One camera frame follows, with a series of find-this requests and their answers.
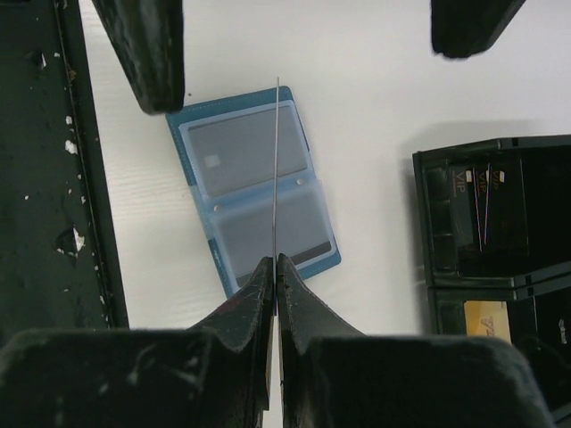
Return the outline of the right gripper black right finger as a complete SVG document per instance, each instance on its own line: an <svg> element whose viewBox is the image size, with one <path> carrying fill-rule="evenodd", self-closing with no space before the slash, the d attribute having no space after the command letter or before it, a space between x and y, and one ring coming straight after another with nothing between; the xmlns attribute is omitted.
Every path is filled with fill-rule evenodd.
<svg viewBox="0 0 571 428"><path fill-rule="evenodd" d="M522 354L482 336L373 336L277 261L287 427L551 427Z"/></svg>

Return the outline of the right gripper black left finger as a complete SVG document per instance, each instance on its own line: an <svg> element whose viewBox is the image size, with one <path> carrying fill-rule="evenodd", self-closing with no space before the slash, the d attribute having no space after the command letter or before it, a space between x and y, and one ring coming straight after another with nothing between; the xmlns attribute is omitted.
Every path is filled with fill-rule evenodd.
<svg viewBox="0 0 571 428"><path fill-rule="evenodd" d="M273 261L186 330L42 329L1 352L4 427L259 427Z"/></svg>

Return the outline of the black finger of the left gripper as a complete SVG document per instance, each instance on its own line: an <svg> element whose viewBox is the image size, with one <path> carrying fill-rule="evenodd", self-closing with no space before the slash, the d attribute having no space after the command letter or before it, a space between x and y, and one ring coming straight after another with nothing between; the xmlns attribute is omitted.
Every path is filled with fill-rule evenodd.
<svg viewBox="0 0 571 428"><path fill-rule="evenodd" d="M103 0L93 6L140 109L180 111L185 96L181 0Z"/></svg>
<svg viewBox="0 0 571 428"><path fill-rule="evenodd" d="M432 0L433 52L469 58L490 49L525 0Z"/></svg>

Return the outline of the blue leather card holder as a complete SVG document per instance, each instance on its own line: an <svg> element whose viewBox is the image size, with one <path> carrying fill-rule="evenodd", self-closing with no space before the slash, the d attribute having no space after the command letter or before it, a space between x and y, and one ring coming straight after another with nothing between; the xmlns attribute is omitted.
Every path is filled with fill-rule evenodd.
<svg viewBox="0 0 571 428"><path fill-rule="evenodd" d="M203 190L201 179L197 175L197 168L189 157L189 151L186 148L187 128L189 126L209 122L216 118L222 119L225 116L240 115L242 112L250 109L265 110L273 108L275 113L279 114L279 107L283 103L292 104L297 112L302 131L302 138L304 139L304 148L307 150L306 156L308 168L280 176L278 173L278 149L275 149L273 178L266 182L239 189L231 193L226 193L219 197L207 196ZM188 105L183 107L182 110L177 113L167 115L166 121L169 126L174 145L177 149L178 157L190 188L190 193L192 194L195 207L201 220L212 258L213 255L211 246L209 245L209 239L213 237L212 220L216 217L225 215L230 211L243 206L248 207L256 201L266 200L268 198L272 199L272 213L277 214L277 198L280 192L297 189L312 182L319 182L322 188L322 184L314 169L309 142L302 126L302 121L294 101L294 96L288 86L279 86L248 94L235 95L209 102ZM214 258L213 261L217 269L217 264ZM226 294L220 278L219 270L217 269L217 271L222 288Z"/></svg>

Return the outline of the grey card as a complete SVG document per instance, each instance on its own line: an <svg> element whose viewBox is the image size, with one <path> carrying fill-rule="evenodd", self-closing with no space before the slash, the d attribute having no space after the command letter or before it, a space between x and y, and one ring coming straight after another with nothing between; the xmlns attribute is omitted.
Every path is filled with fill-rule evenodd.
<svg viewBox="0 0 571 428"><path fill-rule="evenodd" d="M275 253L289 257L304 279L341 262L319 182L280 192L277 214L268 198L218 216L212 232L209 245L228 296Z"/></svg>

